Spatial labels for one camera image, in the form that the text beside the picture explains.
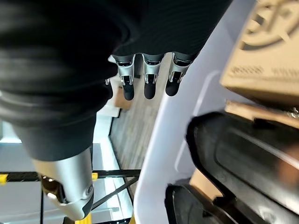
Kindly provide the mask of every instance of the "yellow marking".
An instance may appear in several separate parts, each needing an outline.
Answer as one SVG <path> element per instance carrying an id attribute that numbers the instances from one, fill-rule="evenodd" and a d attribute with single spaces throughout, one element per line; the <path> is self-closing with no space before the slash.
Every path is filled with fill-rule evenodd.
<path id="1" fill-rule="evenodd" d="M 98 173 L 92 173 L 92 179 L 96 181 L 98 179 Z"/>
<path id="2" fill-rule="evenodd" d="M 75 224 L 92 224 L 92 214 L 89 213 L 84 219 L 75 221 Z"/>
<path id="3" fill-rule="evenodd" d="M 132 218 L 131 218 L 129 224 L 136 224 L 134 216 L 132 216 Z"/>
<path id="4" fill-rule="evenodd" d="M 0 185 L 4 185 L 7 182 L 8 174 L 0 174 Z"/>

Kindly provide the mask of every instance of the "black fingertip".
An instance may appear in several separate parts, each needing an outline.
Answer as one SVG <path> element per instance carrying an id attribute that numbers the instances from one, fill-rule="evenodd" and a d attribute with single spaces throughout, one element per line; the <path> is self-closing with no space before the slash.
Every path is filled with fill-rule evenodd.
<path id="1" fill-rule="evenodd" d="M 167 80 L 165 92 L 168 96 L 173 97 L 177 94 L 179 88 L 179 83 L 171 83 L 169 80 Z"/>
<path id="2" fill-rule="evenodd" d="M 144 96 L 146 99 L 153 99 L 156 93 L 156 84 L 144 83 Z"/>
<path id="3" fill-rule="evenodd" d="M 126 100 L 130 101 L 134 98 L 134 86 L 133 85 L 124 85 L 123 94 Z"/>

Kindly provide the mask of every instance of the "silver joint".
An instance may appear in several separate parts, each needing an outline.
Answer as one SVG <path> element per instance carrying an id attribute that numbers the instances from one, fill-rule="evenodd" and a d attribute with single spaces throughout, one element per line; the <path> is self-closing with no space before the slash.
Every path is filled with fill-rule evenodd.
<path id="1" fill-rule="evenodd" d="M 161 62 L 157 62 L 157 64 L 148 64 L 145 61 L 144 55 L 142 55 L 142 57 L 143 57 L 144 81 L 146 84 L 149 84 L 149 75 L 154 75 L 153 84 L 155 84 L 159 76 Z"/>
<path id="2" fill-rule="evenodd" d="M 125 80 L 124 77 L 129 77 L 129 84 L 133 85 L 133 80 L 134 80 L 134 60 L 135 60 L 135 55 L 132 59 L 131 62 L 128 62 L 128 65 L 122 66 L 121 63 L 123 62 L 116 62 L 117 67 L 118 67 L 118 74 L 121 78 L 122 85 L 125 85 Z"/>
<path id="3" fill-rule="evenodd" d="M 110 78 L 105 79 L 105 84 L 106 84 L 106 85 L 109 85 L 109 84 L 110 84 Z"/>
<path id="4" fill-rule="evenodd" d="M 168 79 L 171 83 L 173 82 L 173 77 L 177 72 L 180 73 L 177 83 L 180 83 L 192 63 L 192 62 L 190 62 L 186 66 L 180 66 L 180 65 L 176 64 L 176 61 L 177 61 L 177 59 L 175 58 L 175 54 L 172 53 L 172 60 L 171 60 L 170 68 L 169 68 L 169 74 L 168 74 Z"/>

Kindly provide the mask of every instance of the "cardboard box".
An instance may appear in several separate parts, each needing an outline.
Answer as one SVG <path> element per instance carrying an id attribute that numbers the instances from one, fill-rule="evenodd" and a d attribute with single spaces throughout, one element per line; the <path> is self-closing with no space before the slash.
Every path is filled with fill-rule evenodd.
<path id="1" fill-rule="evenodd" d="M 258 1 L 221 84 L 265 105 L 299 106 L 299 1 Z"/>
<path id="2" fill-rule="evenodd" d="M 132 105 L 132 100 L 127 101 L 123 96 L 123 88 L 118 87 L 114 106 L 119 107 L 121 109 L 129 110 L 131 108 L 131 105 Z"/>
<path id="3" fill-rule="evenodd" d="M 216 197 L 223 197 L 222 193 L 200 172 L 195 169 L 189 182 L 198 192 L 205 194 L 211 201 Z"/>

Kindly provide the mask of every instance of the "black plastic tray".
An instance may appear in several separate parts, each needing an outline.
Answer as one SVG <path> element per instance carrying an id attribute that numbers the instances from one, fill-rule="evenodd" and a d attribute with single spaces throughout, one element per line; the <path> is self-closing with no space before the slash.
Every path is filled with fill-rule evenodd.
<path id="1" fill-rule="evenodd" d="M 195 166 L 226 198 L 268 223 L 299 223 L 298 129 L 213 112 L 191 121 L 186 140 Z"/>

